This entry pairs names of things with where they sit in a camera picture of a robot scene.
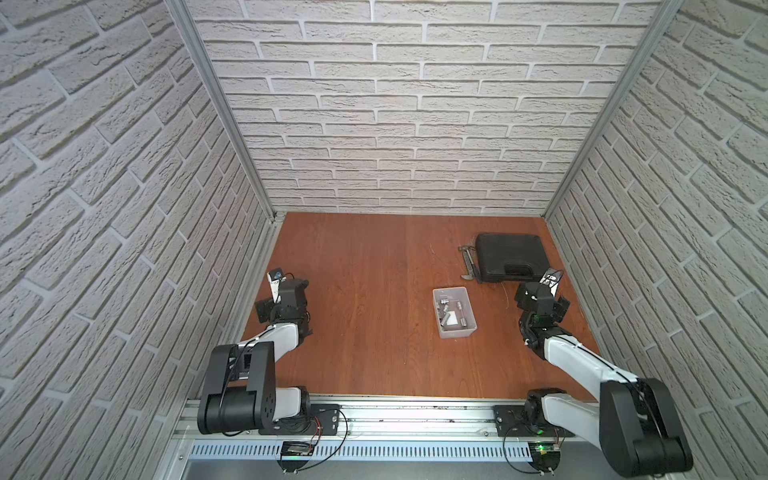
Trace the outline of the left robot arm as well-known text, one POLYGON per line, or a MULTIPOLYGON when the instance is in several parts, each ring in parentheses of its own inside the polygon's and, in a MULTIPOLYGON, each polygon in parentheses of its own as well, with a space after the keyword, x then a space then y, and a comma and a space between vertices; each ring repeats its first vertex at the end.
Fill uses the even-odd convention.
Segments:
POLYGON ((312 334, 309 282, 280 268, 269 271, 267 280, 271 296, 255 303, 266 328, 248 340, 218 345, 210 353, 197 412, 202 434, 283 433, 290 422, 309 414, 307 390, 279 388, 276 380, 277 361, 312 334))

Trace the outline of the translucent plastic storage box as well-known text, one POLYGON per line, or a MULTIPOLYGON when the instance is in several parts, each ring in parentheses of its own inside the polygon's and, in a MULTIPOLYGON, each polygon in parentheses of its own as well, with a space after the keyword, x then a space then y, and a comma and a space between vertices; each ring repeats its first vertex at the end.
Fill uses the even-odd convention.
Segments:
POLYGON ((432 297, 441 339, 466 338, 477 330, 477 321, 465 287, 434 289, 432 297))

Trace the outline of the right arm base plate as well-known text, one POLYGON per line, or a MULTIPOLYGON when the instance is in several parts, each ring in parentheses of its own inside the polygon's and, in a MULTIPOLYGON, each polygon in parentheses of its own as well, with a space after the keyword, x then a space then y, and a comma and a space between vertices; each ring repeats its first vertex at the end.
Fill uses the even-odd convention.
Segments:
POLYGON ((523 404, 502 404, 492 407, 493 419, 499 437, 571 438, 574 434, 545 420, 527 419, 523 404))

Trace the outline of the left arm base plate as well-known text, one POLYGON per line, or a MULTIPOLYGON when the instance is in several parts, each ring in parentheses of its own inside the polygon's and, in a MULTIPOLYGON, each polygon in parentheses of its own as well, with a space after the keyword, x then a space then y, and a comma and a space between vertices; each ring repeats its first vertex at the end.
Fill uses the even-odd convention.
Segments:
POLYGON ((310 406, 308 413, 280 419, 258 433, 262 436, 335 436, 340 420, 338 404, 316 404, 310 406))

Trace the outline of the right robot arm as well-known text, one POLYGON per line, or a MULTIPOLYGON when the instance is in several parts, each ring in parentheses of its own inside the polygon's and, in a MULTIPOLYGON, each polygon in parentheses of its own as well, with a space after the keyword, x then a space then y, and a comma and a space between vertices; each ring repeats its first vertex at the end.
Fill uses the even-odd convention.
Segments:
POLYGON ((668 387, 626 371, 561 328, 569 301, 541 282, 521 284, 515 300, 524 343, 594 398, 589 404, 557 388, 529 392, 523 418, 539 432, 562 428, 598 448, 624 478, 688 472, 693 453, 668 387))

